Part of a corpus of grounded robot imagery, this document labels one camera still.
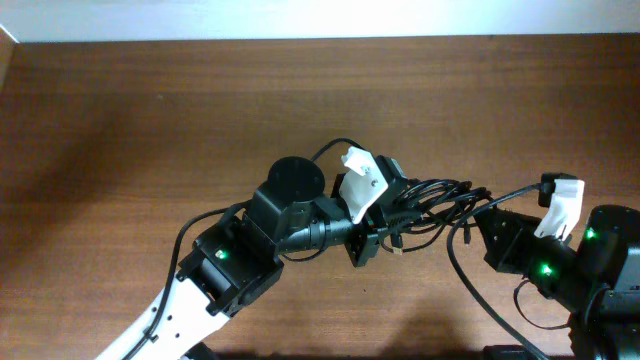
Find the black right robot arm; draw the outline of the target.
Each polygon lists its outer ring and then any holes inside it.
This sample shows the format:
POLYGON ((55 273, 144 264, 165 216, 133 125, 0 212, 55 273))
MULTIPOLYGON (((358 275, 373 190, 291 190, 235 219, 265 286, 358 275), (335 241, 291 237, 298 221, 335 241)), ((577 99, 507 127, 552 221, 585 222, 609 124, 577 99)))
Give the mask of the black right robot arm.
POLYGON ((475 216, 496 271, 523 276, 570 312, 578 359, 639 357, 639 212, 595 207, 579 247, 534 234, 541 220, 497 208, 475 216))

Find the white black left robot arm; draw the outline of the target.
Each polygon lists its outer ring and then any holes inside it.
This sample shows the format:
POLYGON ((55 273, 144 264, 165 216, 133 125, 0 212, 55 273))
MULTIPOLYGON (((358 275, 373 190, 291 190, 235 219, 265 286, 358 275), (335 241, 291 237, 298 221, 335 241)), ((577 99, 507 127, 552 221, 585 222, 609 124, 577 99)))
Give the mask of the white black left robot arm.
POLYGON ((326 196, 317 164, 281 158, 245 202, 224 210, 170 272, 148 308, 102 353, 102 359, 192 359, 195 347, 220 330, 281 277, 283 257, 344 246, 363 266, 387 236, 420 218, 396 202, 407 180, 384 156, 351 165, 326 196))

